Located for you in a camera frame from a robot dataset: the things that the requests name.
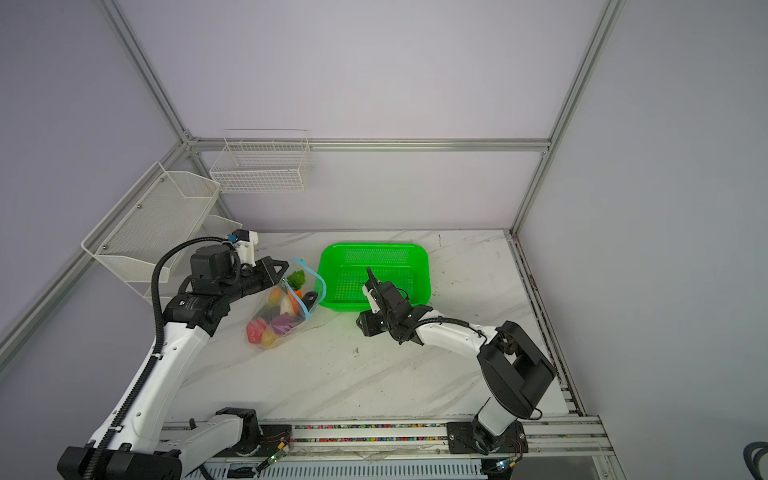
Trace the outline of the clear zip top bag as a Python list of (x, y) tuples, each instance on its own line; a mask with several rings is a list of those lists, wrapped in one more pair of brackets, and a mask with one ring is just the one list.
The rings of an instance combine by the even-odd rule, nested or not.
[(321, 301), (325, 299), (326, 294), (327, 294), (327, 285), (326, 285), (326, 282), (325, 282), (324, 278), (322, 276), (320, 276), (313, 268), (311, 268), (306, 263), (306, 261), (303, 258), (291, 259), (289, 261), (289, 264), (290, 264), (290, 266), (289, 266), (288, 275), (290, 273), (294, 272), (295, 270), (304, 270), (305, 271), (306, 283), (303, 286), (303, 288), (301, 289), (302, 296), (304, 294), (306, 294), (308, 291), (316, 291), (319, 294), (319, 299), (318, 299), (318, 302), (317, 302), (316, 306), (314, 307), (314, 309), (311, 312), (309, 317), (305, 317), (302, 313), (300, 313), (299, 316), (294, 316), (293, 315), (294, 311), (293, 311), (291, 302), (286, 298), (286, 293), (288, 293), (289, 290), (286, 288), (284, 279), (288, 275), (284, 279), (282, 279), (280, 281), (280, 283), (276, 287), (272, 287), (271, 288), (271, 289), (273, 289), (273, 288), (280, 288), (284, 292), (284, 296), (283, 296), (282, 301), (281, 301), (279, 306), (275, 306), (273, 308), (269, 308), (269, 307), (266, 306), (266, 301), (267, 301), (267, 298), (268, 298), (268, 296), (270, 294), (270, 290), (271, 289), (269, 290), (269, 294), (266, 297), (266, 300), (262, 302), (261, 306), (256, 310), (256, 313), (252, 317), (251, 320), (256, 319), (256, 318), (261, 318), (261, 319), (265, 320), (268, 323), (268, 329), (271, 329), (270, 328), (271, 320), (274, 319), (277, 316), (282, 315), (282, 314), (292, 315), (292, 316), (298, 318), (299, 321), (300, 321), (300, 324), (298, 326), (296, 326), (288, 335), (286, 335), (284, 337), (279, 337), (279, 340), (271, 348), (274, 348), (274, 347), (280, 345), (291, 334), (296, 333), (300, 329), (300, 327), (303, 324), (305, 324), (311, 318), (311, 316), (313, 315), (314, 310), (319, 306)]

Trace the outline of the dark toy eggplant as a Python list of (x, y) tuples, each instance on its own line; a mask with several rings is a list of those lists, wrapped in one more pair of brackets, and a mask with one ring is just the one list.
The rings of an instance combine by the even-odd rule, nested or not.
[(302, 313), (305, 317), (309, 317), (318, 299), (319, 294), (316, 291), (308, 291), (300, 298), (298, 312)]

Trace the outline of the purple toy turnip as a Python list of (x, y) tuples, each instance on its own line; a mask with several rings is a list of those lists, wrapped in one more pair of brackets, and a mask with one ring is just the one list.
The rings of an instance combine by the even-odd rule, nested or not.
[(271, 320), (270, 328), (275, 335), (284, 337), (299, 324), (300, 321), (298, 318), (289, 314), (282, 314)]

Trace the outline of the red toy pepper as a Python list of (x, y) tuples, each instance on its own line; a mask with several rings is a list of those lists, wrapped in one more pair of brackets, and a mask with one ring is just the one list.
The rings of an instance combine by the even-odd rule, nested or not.
[(261, 345), (267, 329), (268, 323), (265, 320), (261, 318), (251, 320), (246, 326), (248, 342), (254, 345)]

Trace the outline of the orange yellow toy corn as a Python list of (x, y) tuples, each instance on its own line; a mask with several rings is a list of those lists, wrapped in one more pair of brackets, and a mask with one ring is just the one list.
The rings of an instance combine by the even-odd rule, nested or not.
[(273, 308), (275, 306), (279, 306), (282, 298), (284, 296), (284, 292), (280, 288), (273, 288), (270, 290), (270, 294), (266, 301), (266, 306), (269, 308)]

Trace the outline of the orange toy carrot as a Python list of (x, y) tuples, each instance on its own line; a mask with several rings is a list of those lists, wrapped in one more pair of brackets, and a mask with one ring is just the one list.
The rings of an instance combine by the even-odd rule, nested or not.
[(285, 279), (286, 288), (289, 290), (286, 293), (286, 298), (291, 302), (293, 308), (293, 315), (299, 316), (302, 308), (299, 306), (299, 301), (302, 298), (301, 289), (306, 283), (306, 274), (304, 270), (295, 270), (290, 273)]

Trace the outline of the yellow toy potato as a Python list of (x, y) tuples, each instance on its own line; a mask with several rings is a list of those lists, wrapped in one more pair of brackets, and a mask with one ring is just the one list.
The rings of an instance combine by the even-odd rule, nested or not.
[(279, 336), (275, 334), (271, 329), (266, 329), (261, 336), (261, 346), (265, 349), (271, 348), (277, 341)]

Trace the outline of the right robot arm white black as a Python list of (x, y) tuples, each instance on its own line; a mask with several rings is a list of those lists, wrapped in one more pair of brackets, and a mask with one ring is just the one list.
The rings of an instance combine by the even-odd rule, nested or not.
[(387, 333), (400, 345), (437, 347), (477, 361), (490, 397), (469, 423), (465, 449), (488, 455), (509, 442), (524, 452), (521, 422), (535, 418), (556, 370), (519, 324), (491, 327), (448, 317), (428, 305), (412, 305), (393, 283), (374, 277), (362, 292), (369, 309), (356, 324), (364, 336)]

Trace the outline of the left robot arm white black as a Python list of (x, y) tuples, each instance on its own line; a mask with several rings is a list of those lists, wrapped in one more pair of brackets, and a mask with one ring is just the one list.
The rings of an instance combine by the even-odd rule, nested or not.
[(151, 286), (155, 342), (118, 405), (83, 446), (57, 464), (64, 479), (181, 479), (223, 451), (269, 451), (252, 409), (224, 407), (210, 420), (164, 441), (163, 425), (193, 361), (234, 302), (275, 287), (288, 264), (269, 256), (243, 263), (224, 244), (192, 257), (191, 288), (162, 305)]

